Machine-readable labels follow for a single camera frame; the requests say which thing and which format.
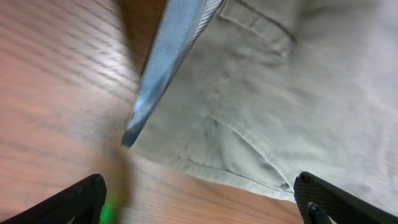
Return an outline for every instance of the wooden surface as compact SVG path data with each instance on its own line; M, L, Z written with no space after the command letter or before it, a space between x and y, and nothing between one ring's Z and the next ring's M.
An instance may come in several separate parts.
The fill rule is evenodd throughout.
M120 149L164 2L0 1L0 220L101 173L121 223L302 223Z

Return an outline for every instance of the wood grain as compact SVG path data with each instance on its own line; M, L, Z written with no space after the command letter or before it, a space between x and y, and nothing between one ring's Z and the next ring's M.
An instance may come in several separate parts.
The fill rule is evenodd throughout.
M121 223L302 223L293 203L120 148L164 4L0 1L0 220L100 173Z

